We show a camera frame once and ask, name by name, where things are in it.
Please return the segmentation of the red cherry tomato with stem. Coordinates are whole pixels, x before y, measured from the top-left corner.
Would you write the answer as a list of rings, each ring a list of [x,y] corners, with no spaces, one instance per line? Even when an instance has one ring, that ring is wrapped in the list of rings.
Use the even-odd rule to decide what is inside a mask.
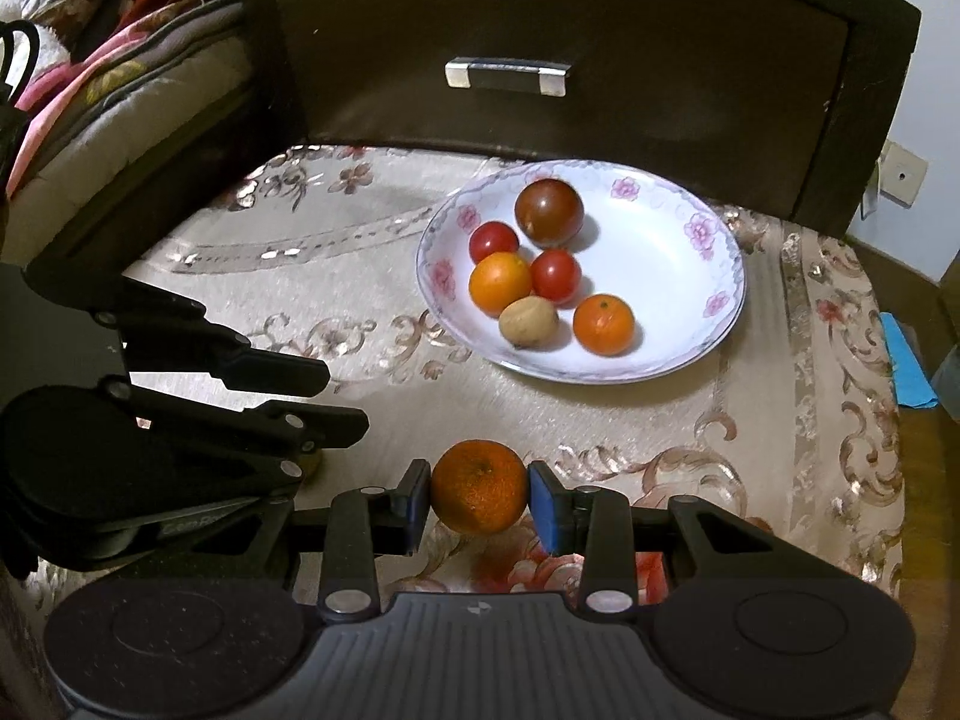
[[[519,238],[511,226],[502,221],[487,221],[472,232],[469,241],[469,255],[478,265],[493,254],[516,254],[519,250]]]

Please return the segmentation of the large orange tangerine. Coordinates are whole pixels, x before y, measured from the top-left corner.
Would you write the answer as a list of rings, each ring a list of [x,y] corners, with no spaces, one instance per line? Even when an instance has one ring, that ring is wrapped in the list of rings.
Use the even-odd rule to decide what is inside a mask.
[[[431,505],[455,533],[491,536],[521,518],[529,499],[527,468],[516,452],[493,440],[464,440],[433,466]]]

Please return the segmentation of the blue cloth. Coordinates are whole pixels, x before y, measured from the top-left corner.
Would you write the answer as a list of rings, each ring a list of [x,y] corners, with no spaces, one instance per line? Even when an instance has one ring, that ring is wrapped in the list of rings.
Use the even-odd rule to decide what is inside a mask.
[[[892,365],[896,403],[913,410],[932,410],[939,405],[939,398],[908,343],[907,335],[890,312],[882,312],[880,321]]]

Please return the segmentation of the white wall socket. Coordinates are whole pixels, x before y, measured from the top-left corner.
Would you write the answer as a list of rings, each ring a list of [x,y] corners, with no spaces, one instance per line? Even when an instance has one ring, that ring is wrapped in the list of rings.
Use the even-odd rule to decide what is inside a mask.
[[[893,140],[887,140],[878,163],[878,192],[911,208],[928,174],[928,161]]]

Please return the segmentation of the white floral ceramic bowl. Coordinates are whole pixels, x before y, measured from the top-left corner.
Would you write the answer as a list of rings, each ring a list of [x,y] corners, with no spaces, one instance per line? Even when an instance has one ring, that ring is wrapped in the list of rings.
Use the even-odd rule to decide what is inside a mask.
[[[583,200],[583,226],[568,244],[581,268],[574,297],[610,294],[630,307],[635,335],[617,356],[594,355],[574,338],[574,302],[560,305],[553,340],[521,349],[470,297],[473,230],[514,224],[519,193],[537,179],[566,182]],[[602,161],[521,164],[475,179],[434,213],[415,261],[428,309],[457,343],[498,366],[561,383],[641,382],[690,366],[729,335],[747,291],[739,244],[716,211],[667,179]]]

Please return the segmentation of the dark wooden nightstand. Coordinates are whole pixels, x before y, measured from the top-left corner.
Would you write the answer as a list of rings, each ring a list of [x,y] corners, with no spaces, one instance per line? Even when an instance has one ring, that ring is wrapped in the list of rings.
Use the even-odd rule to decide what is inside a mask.
[[[257,82],[314,142],[590,158],[838,234],[892,125],[907,0],[242,0]],[[568,64],[564,98],[454,57]]]

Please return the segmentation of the orange tomato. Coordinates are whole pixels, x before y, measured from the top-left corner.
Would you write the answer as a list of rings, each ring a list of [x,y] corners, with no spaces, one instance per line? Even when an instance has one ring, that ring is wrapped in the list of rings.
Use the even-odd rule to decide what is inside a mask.
[[[534,291],[527,262],[514,252],[494,252],[475,265],[469,280],[473,304],[487,316],[498,317],[506,307]]]

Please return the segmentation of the tan longan fruit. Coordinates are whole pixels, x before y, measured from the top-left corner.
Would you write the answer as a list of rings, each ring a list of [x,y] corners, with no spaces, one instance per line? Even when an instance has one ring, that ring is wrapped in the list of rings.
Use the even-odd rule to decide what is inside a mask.
[[[501,337],[516,348],[547,343],[558,328],[558,314],[550,301],[527,296],[512,302],[498,317]]]

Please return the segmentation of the small orange tangerine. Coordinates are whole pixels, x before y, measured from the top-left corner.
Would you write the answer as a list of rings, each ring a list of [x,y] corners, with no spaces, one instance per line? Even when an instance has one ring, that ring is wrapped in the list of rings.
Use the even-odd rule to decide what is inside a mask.
[[[574,310],[574,338],[594,355],[621,355],[630,348],[635,332],[630,305],[612,294],[589,296]]]

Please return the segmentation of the large dark brown tomato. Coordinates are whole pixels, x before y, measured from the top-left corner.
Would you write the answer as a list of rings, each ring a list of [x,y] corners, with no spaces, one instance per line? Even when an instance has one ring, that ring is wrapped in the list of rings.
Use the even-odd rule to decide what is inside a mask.
[[[517,195],[514,218],[519,229],[540,249],[558,247],[581,231],[583,200],[560,179],[540,179]]]

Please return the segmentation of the pink floral blanket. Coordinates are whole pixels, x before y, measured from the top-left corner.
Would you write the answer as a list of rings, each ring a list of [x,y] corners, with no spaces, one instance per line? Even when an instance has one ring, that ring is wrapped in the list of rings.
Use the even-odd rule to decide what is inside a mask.
[[[13,195],[25,182],[37,153],[50,137],[57,122],[68,127],[76,115],[93,109],[109,93],[137,80],[160,65],[166,34],[174,21],[200,7],[203,0],[179,0],[133,21],[96,49],[83,62],[55,67],[26,89],[26,101],[18,104],[31,115],[28,132],[21,143],[7,193]]]

